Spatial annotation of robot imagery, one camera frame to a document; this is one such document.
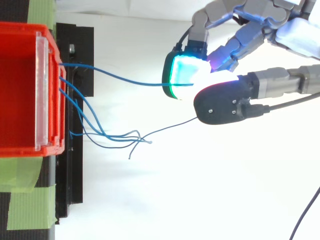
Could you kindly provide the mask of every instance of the robotic hand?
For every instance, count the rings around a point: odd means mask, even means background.
[[[208,30],[232,18],[244,26],[225,46],[207,56]],[[256,50],[265,39],[296,54],[320,59],[320,0],[214,0],[194,14],[192,27],[184,37],[187,35],[184,51],[182,37],[167,56],[163,83],[171,83],[177,71],[181,71],[180,80],[190,83],[190,75],[199,70],[199,66],[192,64],[196,61],[206,61],[212,73],[232,72],[238,60]],[[182,58],[189,58],[187,71],[179,66]],[[320,65],[289,70],[271,68],[212,84],[194,98],[199,120],[210,125],[235,123],[320,97]],[[171,87],[163,90],[167,96],[176,98]],[[312,95],[273,107],[250,104],[251,99],[277,98],[285,93]]]

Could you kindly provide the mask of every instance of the masking tape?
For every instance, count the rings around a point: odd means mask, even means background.
[[[0,158],[0,193],[32,192],[42,161],[42,157]]]
[[[50,229],[57,221],[56,185],[36,187],[28,193],[12,193],[7,230]]]
[[[28,20],[29,24],[44,24],[51,30],[56,23],[55,0],[29,0]]]

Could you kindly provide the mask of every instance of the red plastic bin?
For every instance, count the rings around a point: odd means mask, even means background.
[[[45,25],[0,22],[0,158],[46,157],[65,149],[66,85]]]

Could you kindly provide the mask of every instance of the bolt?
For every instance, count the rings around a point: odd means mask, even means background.
[[[70,44],[69,45],[69,53],[70,54],[75,54],[76,49],[75,49],[75,45],[74,44]]]

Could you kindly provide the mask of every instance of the white surface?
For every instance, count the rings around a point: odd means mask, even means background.
[[[316,1],[309,16],[309,22],[320,28],[320,1]]]
[[[308,57],[320,58],[320,28],[302,18],[287,22],[276,32],[276,41]]]
[[[191,21],[212,0],[57,0],[59,12]]]
[[[59,14],[95,27],[95,65],[133,80],[159,83],[165,57],[190,23]],[[238,26],[213,29],[210,49]],[[240,62],[237,74],[317,62],[270,45]],[[95,74],[89,98],[110,133],[147,134],[195,116],[192,105]],[[266,99],[274,105],[296,98]],[[107,150],[85,139],[84,203],[56,226],[57,240],[286,240],[320,186],[319,104],[314,100],[241,123],[188,123],[131,149]],[[320,201],[295,240],[320,238]]]
[[[295,4],[295,5],[300,5],[300,3],[301,3],[301,0],[285,0],[285,1],[292,3],[292,4]]]

